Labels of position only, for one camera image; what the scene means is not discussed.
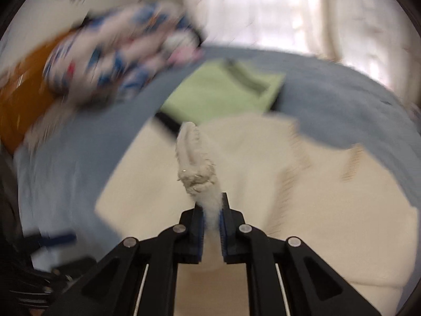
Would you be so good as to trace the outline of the blue fleece bed blanket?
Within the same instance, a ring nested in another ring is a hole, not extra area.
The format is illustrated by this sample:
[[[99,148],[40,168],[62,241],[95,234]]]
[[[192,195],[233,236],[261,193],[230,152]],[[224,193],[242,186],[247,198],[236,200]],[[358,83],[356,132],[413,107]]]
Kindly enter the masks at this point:
[[[365,146],[420,205],[420,134],[395,95],[346,66],[291,53],[209,46],[206,59],[241,60],[286,76],[274,110],[295,117],[307,136],[345,148]],[[136,97],[77,113],[29,153],[14,153],[25,234],[75,232],[73,245],[43,249],[33,265],[49,270],[85,255],[100,259],[117,234],[94,212],[96,199],[143,124],[195,66],[160,73]]]

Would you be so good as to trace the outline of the orange headboard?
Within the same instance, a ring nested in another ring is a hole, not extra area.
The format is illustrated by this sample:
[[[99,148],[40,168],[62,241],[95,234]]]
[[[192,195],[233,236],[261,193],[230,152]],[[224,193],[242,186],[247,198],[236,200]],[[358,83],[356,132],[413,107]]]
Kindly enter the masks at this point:
[[[69,30],[43,42],[8,72],[1,87],[1,144],[14,154],[28,129],[58,98],[43,81],[43,68],[56,45],[74,33]]]

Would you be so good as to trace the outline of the green and black folded garment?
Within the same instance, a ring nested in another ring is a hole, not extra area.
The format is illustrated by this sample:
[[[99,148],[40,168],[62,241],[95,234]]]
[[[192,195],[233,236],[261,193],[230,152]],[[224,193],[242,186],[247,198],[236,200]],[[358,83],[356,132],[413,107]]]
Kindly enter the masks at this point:
[[[222,117],[273,110],[286,75],[232,59],[209,60],[169,95],[154,119],[173,136],[185,122],[196,125]]]

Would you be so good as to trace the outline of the floral folded quilt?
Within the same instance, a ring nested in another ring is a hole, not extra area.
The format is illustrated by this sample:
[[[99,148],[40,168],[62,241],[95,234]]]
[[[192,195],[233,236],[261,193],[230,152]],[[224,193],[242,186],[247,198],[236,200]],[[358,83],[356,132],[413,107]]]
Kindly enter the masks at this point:
[[[46,61],[43,80],[71,105],[132,98],[171,67],[161,48],[167,37],[188,29],[202,44],[185,9],[172,2],[115,8],[60,41]]]

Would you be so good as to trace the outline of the white pink plush cat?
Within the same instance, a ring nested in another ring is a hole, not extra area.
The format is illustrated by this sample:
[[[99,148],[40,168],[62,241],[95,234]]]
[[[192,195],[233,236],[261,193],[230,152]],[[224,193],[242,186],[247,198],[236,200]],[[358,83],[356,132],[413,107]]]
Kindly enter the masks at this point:
[[[174,31],[162,44],[169,66],[184,66],[201,58],[203,51],[199,36],[191,30]]]

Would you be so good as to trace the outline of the white floral sheer curtain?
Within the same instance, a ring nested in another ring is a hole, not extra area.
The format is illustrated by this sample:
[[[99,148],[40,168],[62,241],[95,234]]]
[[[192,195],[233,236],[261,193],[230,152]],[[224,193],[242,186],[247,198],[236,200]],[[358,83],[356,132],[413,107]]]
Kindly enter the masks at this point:
[[[184,0],[210,43],[340,63],[420,100],[420,35],[396,0]]]

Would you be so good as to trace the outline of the cream fuzzy knit cardigan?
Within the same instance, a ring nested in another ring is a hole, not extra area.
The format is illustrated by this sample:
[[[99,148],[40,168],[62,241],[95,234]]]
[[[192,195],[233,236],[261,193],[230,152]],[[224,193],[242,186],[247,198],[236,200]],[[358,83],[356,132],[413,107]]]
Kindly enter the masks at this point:
[[[274,114],[188,126],[178,139],[150,120],[96,213],[123,238],[152,238],[193,207],[202,183],[267,235],[302,239],[382,315],[395,314],[415,269],[418,212],[363,146],[319,144]]]

